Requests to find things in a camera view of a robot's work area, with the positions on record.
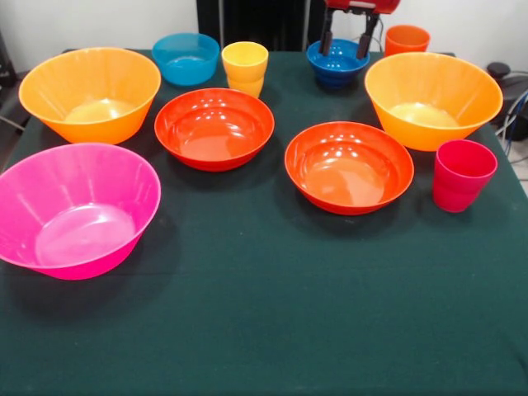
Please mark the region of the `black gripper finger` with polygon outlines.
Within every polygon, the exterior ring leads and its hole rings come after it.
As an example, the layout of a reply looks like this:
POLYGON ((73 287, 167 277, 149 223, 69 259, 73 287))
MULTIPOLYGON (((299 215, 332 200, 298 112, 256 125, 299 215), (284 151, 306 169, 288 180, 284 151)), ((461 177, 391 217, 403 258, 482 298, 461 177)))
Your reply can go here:
POLYGON ((365 32, 360 37, 357 49, 358 57, 365 57, 369 53, 370 42, 379 21, 379 17, 379 15, 366 15, 365 32))
POLYGON ((326 14, 323 19, 323 30, 320 40, 319 53, 328 55, 332 44, 332 21, 333 14, 326 14))

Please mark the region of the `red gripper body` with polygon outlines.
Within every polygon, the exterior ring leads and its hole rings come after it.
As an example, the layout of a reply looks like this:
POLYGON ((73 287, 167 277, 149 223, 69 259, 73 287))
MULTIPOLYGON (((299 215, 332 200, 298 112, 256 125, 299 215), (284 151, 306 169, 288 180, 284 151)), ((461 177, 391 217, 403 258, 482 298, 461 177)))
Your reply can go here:
POLYGON ((392 14, 400 4, 400 0, 325 0, 324 2, 328 9, 356 14, 392 14))

